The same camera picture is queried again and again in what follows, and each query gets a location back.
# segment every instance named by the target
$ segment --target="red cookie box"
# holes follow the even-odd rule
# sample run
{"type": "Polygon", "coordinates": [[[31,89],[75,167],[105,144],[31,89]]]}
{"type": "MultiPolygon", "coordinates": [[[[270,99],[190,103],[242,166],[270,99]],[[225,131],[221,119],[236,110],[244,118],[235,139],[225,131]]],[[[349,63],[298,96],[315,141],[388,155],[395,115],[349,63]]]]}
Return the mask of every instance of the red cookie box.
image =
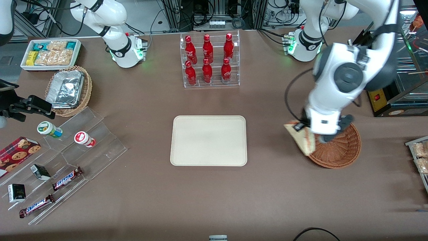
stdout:
{"type": "Polygon", "coordinates": [[[0,151],[0,178],[41,149],[38,142],[20,137],[0,151]]]}

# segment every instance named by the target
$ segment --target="yogurt bottle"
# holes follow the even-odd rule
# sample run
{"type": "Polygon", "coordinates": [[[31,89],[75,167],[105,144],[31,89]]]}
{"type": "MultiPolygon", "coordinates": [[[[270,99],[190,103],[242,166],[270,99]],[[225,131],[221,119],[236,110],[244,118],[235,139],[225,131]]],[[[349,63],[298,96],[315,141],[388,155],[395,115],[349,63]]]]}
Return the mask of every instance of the yogurt bottle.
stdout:
{"type": "Polygon", "coordinates": [[[62,129],[56,127],[49,121],[43,121],[37,126],[37,131],[42,135],[52,136],[53,138],[59,138],[62,136],[62,129]]]}
{"type": "Polygon", "coordinates": [[[74,141],[89,148],[95,146],[95,144],[97,143],[94,138],[90,137],[88,133],[84,131],[77,132],[74,136],[74,141]]]}

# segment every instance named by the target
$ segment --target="cookie box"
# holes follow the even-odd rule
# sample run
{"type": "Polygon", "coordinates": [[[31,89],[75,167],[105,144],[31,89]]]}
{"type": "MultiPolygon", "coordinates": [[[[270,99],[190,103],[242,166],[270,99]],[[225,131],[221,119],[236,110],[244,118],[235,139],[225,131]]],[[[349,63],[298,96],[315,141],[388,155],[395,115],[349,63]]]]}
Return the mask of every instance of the cookie box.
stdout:
{"type": "Polygon", "coordinates": [[[81,42],[78,39],[38,39],[38,40],[31,40],[28,43],[27,50],[25,51],[24,57],[21,61],[21,68],[26,71],[54,71],[54,70],[60,70],[60,69],[66,69],[69,67],[73,67],[76,63],[77,57],[79,55],[81,42]],[[67,41],[67,42],[75,42],[75,45],[73,46],[73,54],[71,56],[70,64],[69,65],[50,65],[50,66],[36,66],[36,65],[27,65],[27,59],[28,56],[31,54],[31,52],[34,50],[34,46],[37,44],[42,44],[50,41],[67,41]]]}
{"type": "Polygon", "coordinates": [[[38,142],[20,137],[0,151],[0,178],[41,149],[38,142]]]}

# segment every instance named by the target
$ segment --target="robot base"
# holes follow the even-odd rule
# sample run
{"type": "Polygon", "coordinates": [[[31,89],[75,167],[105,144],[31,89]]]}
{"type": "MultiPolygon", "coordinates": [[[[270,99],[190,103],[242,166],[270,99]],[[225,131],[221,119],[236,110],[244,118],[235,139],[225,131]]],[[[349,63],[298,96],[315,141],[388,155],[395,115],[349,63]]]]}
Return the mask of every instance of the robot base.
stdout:
{"type": "Polygon", "coordinates": [[[122,68],[131,68],[139,62],[146,60],[148,43],[134,36],[129,36],[128,38],[131,40],[131,48],[123,57],[114,56],[110,51],[113,60],[122,68]]]}
{"type": "Polygon", "coordinates": [[[284,54],[291,55],[298,61],[309,62],[315,59],[315,56],[321,51],[322,43],[316,47],[313,45],[313,50],[307,50],[300,42],[299,34],[302,30],[298,29],[295,32],[289,32],[287,36],[282,37],[282,43],[289,46],[284,46],[284,54]]]}

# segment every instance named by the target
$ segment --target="red and white bottle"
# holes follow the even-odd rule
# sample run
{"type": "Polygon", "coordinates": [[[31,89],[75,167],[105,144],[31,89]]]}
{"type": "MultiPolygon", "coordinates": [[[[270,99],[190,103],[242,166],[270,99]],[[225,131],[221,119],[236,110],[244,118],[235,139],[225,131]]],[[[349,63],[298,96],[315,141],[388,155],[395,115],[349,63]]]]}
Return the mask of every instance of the red and white bottle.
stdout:
{"type": "Polygon", "coordinates": [[[229,61],[233,59],[233,42],[232,34],[226,34],[226,42],[224,43],[224,57],[229,58],[229,61]]]}
{"type": "Polygon", "coordinates": [[[186,78],[187,81],[190,85],[196,85],[196,71],[195,69],[192,67],[192,63],[190,61],[186,61],[186,78]]]}
{"type": "Polygon", "coordinates": [[[202,72],[204,73],[204,82],[210,84],[213,77],[213,68],[210,65],[208,58],[204,59],[204,66],[202,66],[202,72]]]}
{"type": "Polygon", "coordinates": [[[88,133],[84,131],[77,132],[74,136],[74,141],[89,148],[95,146],[95,144],[97,143],[94,138],[90,137],[88,133]]]}
{"type": "Polygon", "coordinates": [[[198,58],[196,57],[196,48],[192,43],[192,38],[187,35],[184,40],[186,41],[186,55],[187,60],[189,60],[192,64],[198,63],[198,58]]]}
{"type": "Polygon", "coordinates": [[[232,71],[232,68],[229,64],[229,58],[224,58],[223,65],[221,66],[221,81],[223,84],[230,83],[230,72],[232,71]]]}
{"type": "Polygon", "coordinates": [[[202,47],[204,51],[204,58],[207,58],[209,63],[214,62],[214,50],[213,45],[208,34],[204,35],[204,46],[202,47]]]}

